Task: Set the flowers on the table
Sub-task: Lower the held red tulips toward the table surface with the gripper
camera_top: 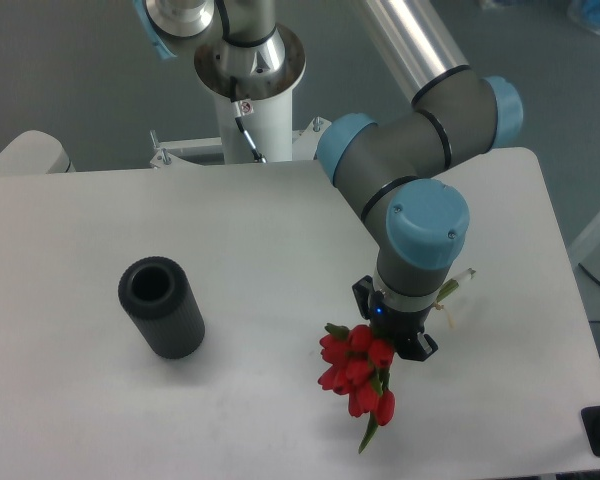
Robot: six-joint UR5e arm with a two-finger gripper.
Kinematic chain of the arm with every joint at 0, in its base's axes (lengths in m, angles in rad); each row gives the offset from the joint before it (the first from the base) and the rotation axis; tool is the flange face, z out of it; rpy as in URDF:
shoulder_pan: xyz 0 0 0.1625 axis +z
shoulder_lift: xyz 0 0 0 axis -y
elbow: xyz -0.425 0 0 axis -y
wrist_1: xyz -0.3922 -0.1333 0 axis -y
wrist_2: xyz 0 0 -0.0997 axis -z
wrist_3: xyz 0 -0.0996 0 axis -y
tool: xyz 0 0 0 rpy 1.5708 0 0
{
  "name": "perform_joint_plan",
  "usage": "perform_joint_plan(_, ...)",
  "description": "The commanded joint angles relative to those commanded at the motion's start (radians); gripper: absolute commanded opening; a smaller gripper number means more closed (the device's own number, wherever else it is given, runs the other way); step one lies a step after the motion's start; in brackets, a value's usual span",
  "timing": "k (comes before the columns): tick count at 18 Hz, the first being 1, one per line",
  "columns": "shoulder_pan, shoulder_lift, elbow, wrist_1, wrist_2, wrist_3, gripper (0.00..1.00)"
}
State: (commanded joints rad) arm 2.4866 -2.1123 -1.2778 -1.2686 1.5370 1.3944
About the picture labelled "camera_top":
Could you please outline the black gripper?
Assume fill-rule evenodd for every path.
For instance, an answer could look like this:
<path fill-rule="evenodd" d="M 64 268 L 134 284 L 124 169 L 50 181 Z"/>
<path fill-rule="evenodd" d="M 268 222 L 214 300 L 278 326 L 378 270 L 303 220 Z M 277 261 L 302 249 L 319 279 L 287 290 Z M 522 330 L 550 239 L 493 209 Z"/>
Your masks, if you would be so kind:
<path fill-rule="evenodd" d="M 379 292 L 374 292 L 369 275 L 358 280 L 352 291 L 361 317 L 371 319 L 371 324 L 391 341 L 401 359 L 426 361 L 438 351 L 438 344 L 425 332 L 424 326 L 431 305 L 415 312 L 396 310 Z"/>

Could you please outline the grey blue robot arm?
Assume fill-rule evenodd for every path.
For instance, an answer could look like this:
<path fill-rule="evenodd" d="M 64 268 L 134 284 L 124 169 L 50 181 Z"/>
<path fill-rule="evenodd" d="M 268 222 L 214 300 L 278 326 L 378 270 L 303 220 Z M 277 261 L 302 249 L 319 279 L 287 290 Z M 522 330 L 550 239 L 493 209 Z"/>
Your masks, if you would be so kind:
<path fill-rule="evenodd" d="M 401 358 L 423 361 L 437 349 L 425 320 L 469 224 L 464 198 L 438 175 L 514 139 L 524 111 L 513 85 L 473 72 L 429 2 L 353 7 L 412 111 L 385 126 L 343 116 L 319 128 L 315 157 L 379 248 L 374 274 L 353 287 L 360 314 Z M 306 59 L 273 2 L 138 1 L 135 9 L 162 58 L 192 43 L 226 163 L 291 159 L 300 145 L 291 95 Z"/>

